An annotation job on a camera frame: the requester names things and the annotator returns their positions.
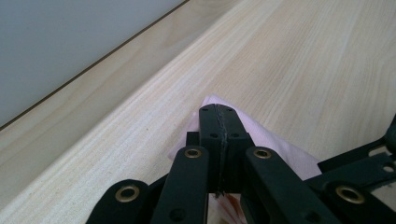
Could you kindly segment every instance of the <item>fabric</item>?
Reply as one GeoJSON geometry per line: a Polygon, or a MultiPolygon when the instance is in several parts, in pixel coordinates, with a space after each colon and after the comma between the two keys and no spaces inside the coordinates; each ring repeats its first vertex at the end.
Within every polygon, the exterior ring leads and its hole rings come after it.
{"type": "MultiPolygon", "coordinates": [[[[202,102],[202,106],[211,104],[220,104],[232,107],[237,112],[254,144],[258,147],[268,147],[276,151],[276,153],[279,154],[279,156],[302,180],[320,175],[320,170],[317,166],[317,159],[297,148],[296,146],[286,142],[276,134],[269,132],[264,127],[262,127],[259,122],[245,114],[239,108],[224,101],[216,95],[206,96],[202,102]]],[[[194,112],[192,114],[191,120],[181,133],[179,141],[169,152],[168,157],[173,160],[177,154],[177,151],[186,145],[187,132],[198,132],[198,130],[198,113],[194,112]]],[[[215,197],[212,195],[209,198],[209,203],[213,208],[219,210],[222,217],[228,223],[247,223],[239,205],[238,195],[225,194],[224,196],[220,196],[217,199],[215,199],[215,197]]]]}

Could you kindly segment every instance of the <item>wooden table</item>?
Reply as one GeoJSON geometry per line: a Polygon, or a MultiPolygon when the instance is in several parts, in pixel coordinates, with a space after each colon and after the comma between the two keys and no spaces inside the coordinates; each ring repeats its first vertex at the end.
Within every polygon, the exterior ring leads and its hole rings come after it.
{"type": "Polygon", "coordinates": [[[153,182],[208,94],[320,160],[375,140],[396,112],[395,11],[187,2],[0,132],[0,222],[81,223],[115,182],[153,182]]]}

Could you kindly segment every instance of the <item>light wood surface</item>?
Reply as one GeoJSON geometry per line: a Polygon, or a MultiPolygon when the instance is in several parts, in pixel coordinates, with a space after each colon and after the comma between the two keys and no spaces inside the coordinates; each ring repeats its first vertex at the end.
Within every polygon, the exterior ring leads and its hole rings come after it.
{"type": "Polygon", "coordinates": [[[0,132],[0,222],[84,222],[115,182],[153,182],[212,93],[320,160],[375,140],[396,112],[395,12],[188,2],[0,132]]]}

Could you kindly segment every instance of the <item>white wall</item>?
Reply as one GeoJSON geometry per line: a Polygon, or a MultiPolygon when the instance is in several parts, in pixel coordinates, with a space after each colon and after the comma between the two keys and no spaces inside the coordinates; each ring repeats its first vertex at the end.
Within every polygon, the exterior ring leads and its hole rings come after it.
{"type": "Polygon", "coordinates": [[[0,0],[0,126],[181,0],[0,0]]]}

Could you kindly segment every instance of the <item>screw hole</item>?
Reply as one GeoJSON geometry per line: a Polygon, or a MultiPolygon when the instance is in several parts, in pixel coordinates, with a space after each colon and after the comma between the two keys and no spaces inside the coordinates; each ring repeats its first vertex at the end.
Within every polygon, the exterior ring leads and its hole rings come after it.
{"type": "Polygon", "coordinates": [[[254,155],[260,159],[268,159],[271,157],[271,152],[265,149],[256,149],[254,155]]]}
{"type": "Polygon", "coordinates": [[[201,154],[202,152],[198,149],[188,149],[184,152],[184,155],[188,158],[198,158],[201,154]]]}
{"type": "Polygon", "coordinates": [[[137,198],[139,188],[135,185],[123,186],[116,192],[116,200],[120,203],[128,203],[137,198]]]}
{"type": "Polygon", "coordinates": [[[303,217],[311,223],[319,223],[321,221],[320,215],[314,211],[303,213],[303,217]]]}
{"type": "Polygon", "coordinates": [[[357,190],[348,186],[339,186],[335,189],[335,192],[347,202],[350,203],[364,203],[364,197],[357,190]]]}
{"type": "Polygon", "coordinates": [[[169,218],[172,221],[179,222],[186,217],[186,211],[184,209],[176,208],[169,213],[169,218]]]}

